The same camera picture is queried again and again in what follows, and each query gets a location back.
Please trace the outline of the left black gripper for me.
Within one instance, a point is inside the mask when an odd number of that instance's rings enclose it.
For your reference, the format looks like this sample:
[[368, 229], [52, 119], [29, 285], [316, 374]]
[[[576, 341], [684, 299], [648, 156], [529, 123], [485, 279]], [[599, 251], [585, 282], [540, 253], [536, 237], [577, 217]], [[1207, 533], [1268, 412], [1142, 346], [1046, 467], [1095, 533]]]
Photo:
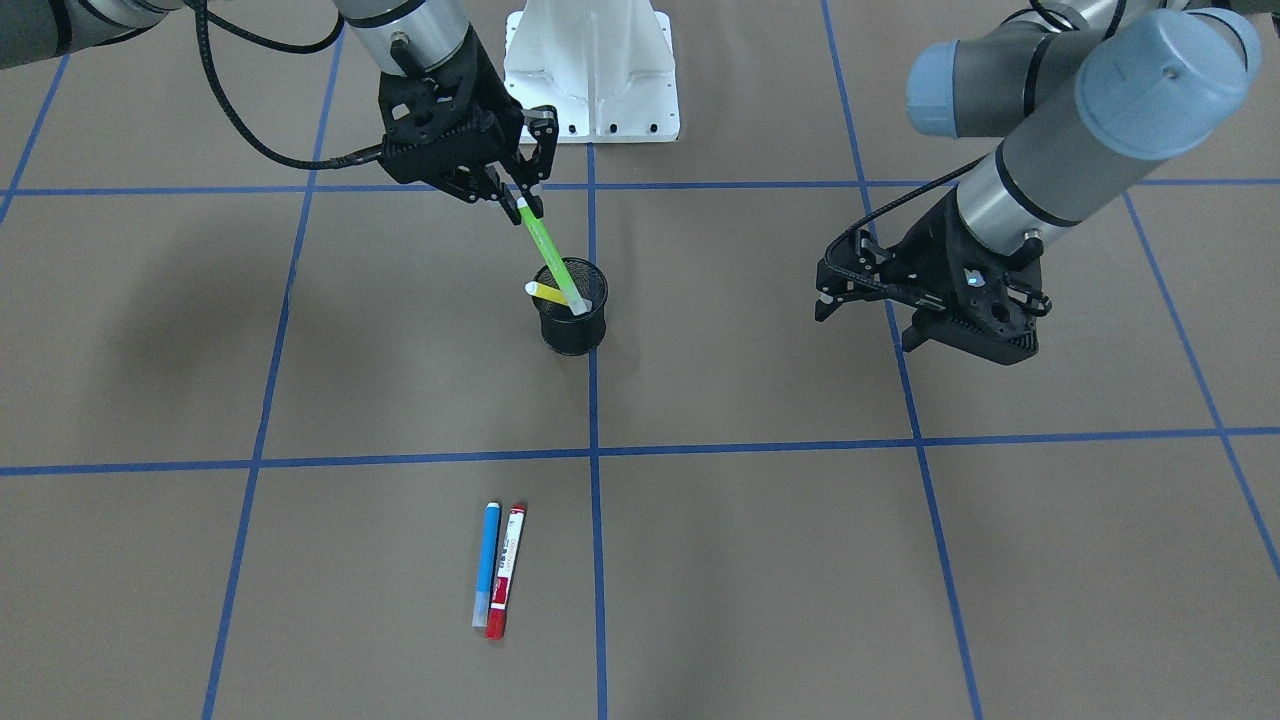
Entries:
[[916, 290], [948, 311], [980, 311], [998, 300], [1011, 268], [989, 251], [961, 218], [950, 190], [891, 250], [876, 243], [838, 243], [817, 263], [814, 320], [826, 322], [854, 302], [893, 296], [890, 284]]

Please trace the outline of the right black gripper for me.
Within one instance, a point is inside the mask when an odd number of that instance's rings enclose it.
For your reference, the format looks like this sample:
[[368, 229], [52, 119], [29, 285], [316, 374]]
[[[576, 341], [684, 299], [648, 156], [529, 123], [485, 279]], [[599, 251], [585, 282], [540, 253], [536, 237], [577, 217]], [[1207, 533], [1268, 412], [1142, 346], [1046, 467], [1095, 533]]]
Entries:
[[[398, 73], [380, 77], [381, 169], [401, 184], [422, 182], [465, 191], [470, 202], [495, 202], [509, 223], [524, 223], [521, 208], [541, 220], [545, 204], [538, 191], [554, 167], [557, 109], [540, 105], [521, 111], [477, 40], [465, 40], [433, 68], [415, 51], [408, 40], [393, 41], [390, 59]], [[532, 140], [527, 156], [518, 152], [521, 128]], [[515, 159], [517, 192], [494, 168]]]

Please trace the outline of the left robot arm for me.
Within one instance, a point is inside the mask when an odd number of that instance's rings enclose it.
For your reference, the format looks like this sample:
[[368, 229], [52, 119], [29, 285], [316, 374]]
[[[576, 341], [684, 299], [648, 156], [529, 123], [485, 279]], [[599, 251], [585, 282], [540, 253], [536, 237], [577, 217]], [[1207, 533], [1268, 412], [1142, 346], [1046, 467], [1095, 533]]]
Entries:
[[916, 132], [995, 149], [897, 243], [869, 220], [818, 265], [815, 318], [856, 300], [963, 316], [1011, 334], [1044, 315], [1037, 263], [1057, 238], [1245, 102], [1268, 3], [1034, 3], [979, 38], [927, 47], [906, 82]]

